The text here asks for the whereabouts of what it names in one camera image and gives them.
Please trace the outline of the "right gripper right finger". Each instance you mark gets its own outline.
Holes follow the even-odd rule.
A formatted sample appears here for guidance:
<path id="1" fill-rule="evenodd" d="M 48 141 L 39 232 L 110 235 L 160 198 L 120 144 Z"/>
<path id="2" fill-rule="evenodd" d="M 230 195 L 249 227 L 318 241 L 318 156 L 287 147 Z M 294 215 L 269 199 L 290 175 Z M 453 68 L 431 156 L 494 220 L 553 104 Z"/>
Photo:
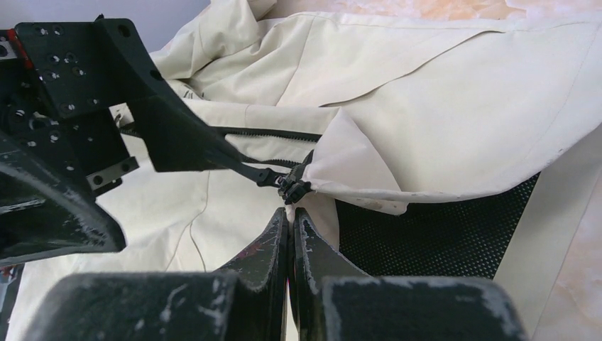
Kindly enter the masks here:
<path id="1" fill-rule="evenodd" d="M 526 340 L 508 294 L 484 278 L 370 276 L 310 214 L 291 227 L 290 304 L 301 340 Z"/>

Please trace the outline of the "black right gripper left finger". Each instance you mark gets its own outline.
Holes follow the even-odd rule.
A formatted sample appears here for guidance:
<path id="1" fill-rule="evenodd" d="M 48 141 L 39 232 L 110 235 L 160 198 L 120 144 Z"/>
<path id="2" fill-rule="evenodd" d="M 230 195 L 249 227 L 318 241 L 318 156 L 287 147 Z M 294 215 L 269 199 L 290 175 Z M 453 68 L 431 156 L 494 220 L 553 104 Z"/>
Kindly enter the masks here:
<path id="1" fill-rule="evenodd" d="M 288 219 L 212 272 L 75 274 L 45 297 L 26 340 L 284 340 Z"/>

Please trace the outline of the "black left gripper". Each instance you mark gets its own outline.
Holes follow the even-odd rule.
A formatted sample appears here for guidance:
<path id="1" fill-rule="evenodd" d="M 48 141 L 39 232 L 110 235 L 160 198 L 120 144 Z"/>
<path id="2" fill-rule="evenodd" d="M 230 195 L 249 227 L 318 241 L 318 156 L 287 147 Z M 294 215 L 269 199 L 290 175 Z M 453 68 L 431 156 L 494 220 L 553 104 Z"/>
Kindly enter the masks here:
<path id="1" fill-rule="evenodd" d="M 159 173 L 254 168 L 165 81 L 127 18 L 23 22 L 1 31 L 1 265 L 119 252 L 119 223 L 95 197 L 134 169 L 124 135 Z"/>

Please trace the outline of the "beige zip jacket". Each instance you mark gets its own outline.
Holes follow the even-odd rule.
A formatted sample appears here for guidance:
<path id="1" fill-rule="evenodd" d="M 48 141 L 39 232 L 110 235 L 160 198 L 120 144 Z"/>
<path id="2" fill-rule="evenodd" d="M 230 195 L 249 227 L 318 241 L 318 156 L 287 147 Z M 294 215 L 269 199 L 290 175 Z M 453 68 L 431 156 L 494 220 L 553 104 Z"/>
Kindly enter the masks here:
<path id="1" fill-rule="evenodd" d="M 530 339 L 601 172 L 601 15 L 423 21 L 213 1 L 162 50 L 165 81 L 244 164 L 281 173 L 259 187 L 229 169 L 134 169 L 95 197 L 124 233 L 119 252 L 19 268 L 1 339 L 25 333 L 75 274 L 212 272 L 305 209 L 370 276 L 484 278 Z"/>

